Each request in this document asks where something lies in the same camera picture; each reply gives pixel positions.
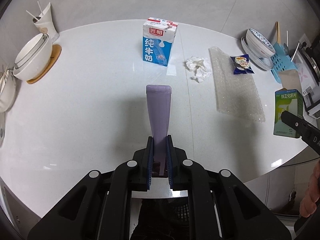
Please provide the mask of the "person's right hand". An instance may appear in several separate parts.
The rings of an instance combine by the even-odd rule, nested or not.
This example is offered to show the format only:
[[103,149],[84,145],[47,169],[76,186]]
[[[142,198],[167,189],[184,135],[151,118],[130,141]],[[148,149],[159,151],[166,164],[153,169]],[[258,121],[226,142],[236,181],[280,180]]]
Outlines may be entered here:
[[308,218],[317,209],[316,202],[319,200],[319,161],[314,166],[310,176],[309,186],[305,196],[300,202],[299,213],[302,217]]

